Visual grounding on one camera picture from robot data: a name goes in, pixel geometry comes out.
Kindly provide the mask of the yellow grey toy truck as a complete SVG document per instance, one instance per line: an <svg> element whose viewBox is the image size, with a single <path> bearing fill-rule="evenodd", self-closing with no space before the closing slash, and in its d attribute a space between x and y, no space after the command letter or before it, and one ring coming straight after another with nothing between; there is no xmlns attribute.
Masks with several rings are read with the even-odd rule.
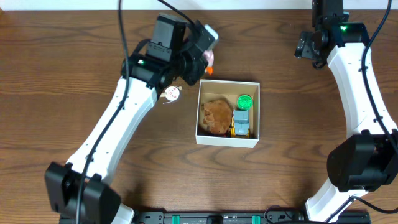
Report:
<svg viewBox="0 0 398 224"><path fill-rule="evenodd" d="M249 114L247 110L234 110L231 119L230 135L232 138L249 138Z"/></svg>

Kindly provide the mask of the brown plush toy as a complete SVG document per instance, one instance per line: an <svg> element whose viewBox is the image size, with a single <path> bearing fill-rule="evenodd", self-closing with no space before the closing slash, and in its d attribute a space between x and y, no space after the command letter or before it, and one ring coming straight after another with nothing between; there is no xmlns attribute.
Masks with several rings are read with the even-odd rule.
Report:
<svg viewBox="0 0 398 224"><path fill-rule="evenodd" d="M202 123L216 136L224 136L230 129L233 110L226 100L218 99L201 104Z"/></svg>

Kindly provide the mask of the pink white pig figurine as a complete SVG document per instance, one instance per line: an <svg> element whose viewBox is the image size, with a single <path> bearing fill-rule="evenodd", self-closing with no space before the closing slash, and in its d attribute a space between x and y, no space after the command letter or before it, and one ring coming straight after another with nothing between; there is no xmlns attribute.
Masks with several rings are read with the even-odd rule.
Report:
<svg viewBox="0 0 398 224"><path fill-rule="evenodd" d="M203 53L203 56L205 57L206 61L208 62L208 65L206 66L205 73L212 75L213 74L213 63L215 60L215 55L212 50L206 50Z"/></svg>

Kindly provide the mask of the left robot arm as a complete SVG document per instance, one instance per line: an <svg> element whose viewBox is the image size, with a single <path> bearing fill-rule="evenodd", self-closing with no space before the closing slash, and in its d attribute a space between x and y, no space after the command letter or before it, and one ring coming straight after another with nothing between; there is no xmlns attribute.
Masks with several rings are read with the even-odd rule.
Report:
<svg viewBox="0 0 398 224"><path fill-rule="evenodd" d="M60 223L131 223L111 183L132 135L176 78L194 85L209 71L218 33L208 24L161 13L153 36L126 55L114 95L96 126L65 164L53 162L45 184Z"/></svg>

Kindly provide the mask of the green round toy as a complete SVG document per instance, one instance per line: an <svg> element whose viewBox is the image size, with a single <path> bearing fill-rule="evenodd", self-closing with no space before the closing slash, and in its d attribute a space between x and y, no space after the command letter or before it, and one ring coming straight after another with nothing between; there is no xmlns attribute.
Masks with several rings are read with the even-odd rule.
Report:
<svg viewBox="0 0 398 224"><path fill-rule="evenodd" d="M237 107L240 110L250 110L253 106L253 99L249 95L241 95L237 99Z"/></svg>

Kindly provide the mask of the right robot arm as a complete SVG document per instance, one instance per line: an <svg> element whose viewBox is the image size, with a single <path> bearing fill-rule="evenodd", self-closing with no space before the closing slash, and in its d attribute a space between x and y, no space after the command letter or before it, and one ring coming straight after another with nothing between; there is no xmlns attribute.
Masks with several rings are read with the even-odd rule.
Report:
<svg viewBox="0 0 398 224"><path fill-rule="evenodd" d="M371 61L375 37L350 22L342 0L313 0L311 32L302 32L295 51L313 67L328 67L338 86L346 140L331 151L328 178L305 203L307 223L365 223L365 213L348 213L353 202L397 175L397 125L382 99Z"/></svg>

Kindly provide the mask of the wooden pig rattle drum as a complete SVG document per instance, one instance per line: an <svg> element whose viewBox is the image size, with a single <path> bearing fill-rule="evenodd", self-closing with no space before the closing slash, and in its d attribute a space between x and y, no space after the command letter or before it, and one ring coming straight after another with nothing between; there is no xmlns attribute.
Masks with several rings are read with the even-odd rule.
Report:
<svg viewBox="0 0 398 224"><path fill-rule="evenodd" d="M169 86L160 94L160 97L167 100L164 104L172 103L179 99L181 90L181 86Z"/></svg>

